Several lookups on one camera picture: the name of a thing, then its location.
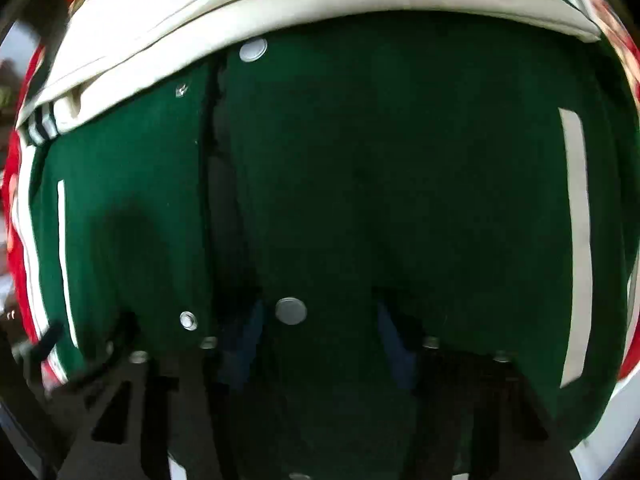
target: metal rivet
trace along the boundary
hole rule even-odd
[[[440,348],[440,340],[437,337],[433,337],[429,335],[424,338],[422,342],[422,347],[435,350],[437,348]]]
[[[494,361],[497,363],[509,363],[511,360],[505,352],[499,351],[495,353]]]
[[[132,352],[129,356],[129,361],[135,365],[141,365],[142,363],[146,363],[149,359],[149,354],[144,350],[136,350]]]
[[[200,343],[200,348],[203,350],[211,350],[216,346],[218,346],[218,338],[215,336],[206,337],[202,340],[202,343]]]
[[[285,325],[297,325],[306,319],[306,305],[296,298],[282,298],[276,303],[276,317]]]
[[[191,312],[184,311],[180,314],[180,324],[187,330],[196,330],[198,327],[198,320]]]
[[[189,87],[186,84],[178,86],[178,88],[175,89],[175,96],[176,97],[182,97],[183,95],[185,95],[187,93],[188,89],[189,89]]]
[[[240,59],[245,63],[260,59],[267,52],[267,46],[267,40],[264,38],[251,40],[240,47]]]

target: striped cuff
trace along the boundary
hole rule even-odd
[[[55,139],[60,132],[53,115],[53,104],[45,103],[37,107],[18,131],[27,144],[36,146]]]

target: white stripe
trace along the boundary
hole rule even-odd
[[[44,108],[42,109],[42,126],[44,126],[44,129],[47,131],[49,139],[55,139],[58,136],[58,130],[51,119],[51,109],[51,103],[44,105]]]
[[[32,114],[31,117],[29,117],[29,135],[31,136],[31,139],[33,139],[33,142],[35,142],[37,145],[44,144],[44,139],[36,128],[35,113]]]
[[[33,223],[31,221],[31,209],[29,204],[29,190],[31,186],[31,170],[36,147],[27,146],[25,140],[20,137],[20,170],[18,173],[18,187],[15,193],[12,218],[14,220],[15,231],[22,241],[24,251],[24,270],[26,275],[27,299],[31,311],[31,319],[36,329],[38,339],[49,327],[49,319],[44,309],[42,301],[42,290],[40,289],[40,264],[35,237],[33,234]],[[49,364],[61,383],[66,382],[66,373],[60,359],[58,351],[54,348],[49,354]]]
[[[571,327],[561,381],[561,386],[565,386],[580,377],[584,369],[591,334],[593,275],[584,131],[578,114],[562,108],[559,111],[564,130],[573,254]]]
[[[66,320],[69,323],[69,335],[71,342],[78,348],[78,336],[74,316],[71,314],[71,301],[69,300],[69,276],[66,273],[66,202],[65,181],[58,182],[58,254],[60,256],[60,271],[62,272],[62,291],[65,295]]]
[[[640,294],[638,294],[638,291],[640,290],[640,272],[638,272],[638,257],[639,255],[636,255],[636,263],[634,264],[633,272],[631,273],[631,277],[629,278],[627,300],[628,323],[625,339],[625,358],[629,352],[629,347],[631,346],[634,335],[636,334],[638,317],[640,315]]]

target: striped ribbed trim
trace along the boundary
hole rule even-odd
[[[44,103],[37,107],[18,131],[28,145],[42,146],[55,139],[60,132],[53,115],[53,104]]]

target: green fabric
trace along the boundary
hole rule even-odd
[[[200,189],[206,62],[177,73],[36,152],[31,211],[49,319],[67,325],[58,256],[58,192],[66,193],[70,306],[80,351],[58,344],[67,370],[104,351],[118,313],[138,316],[142,348],[177,351],[213,329]],[[184,96],[176,88],[187,85]],[[185,330],[180,313],[196,315]]]
[[[603,46],[438,12],[265,38],[255,62],[230,50],[220,108],[264,297],[300,298],[308,317],[271,320],[262,350],[273,359],[236,399],[238,420],[252,414],[236,437],[248,478],[267,463],[275,476],[397,473],[414,406],[388,386],[372,321],[380,289],[428,335],[514,355],[569,441],[585,437],[622,359],[623,239],[638,238],[638,158],[618,146],[635,145],[635,110],[601,97]],[[562,390],[572,245],[559,108],[584,128],[593,255],[588,358]],[[270,383],[281,390],[267,410],[255,392]],[[256,423],[265,410],[271,419]],[[267,428],[262,438],[252,426]],[[386,444],[368,454],[371,442]],[[311,459],[300,463],[303,451]]]

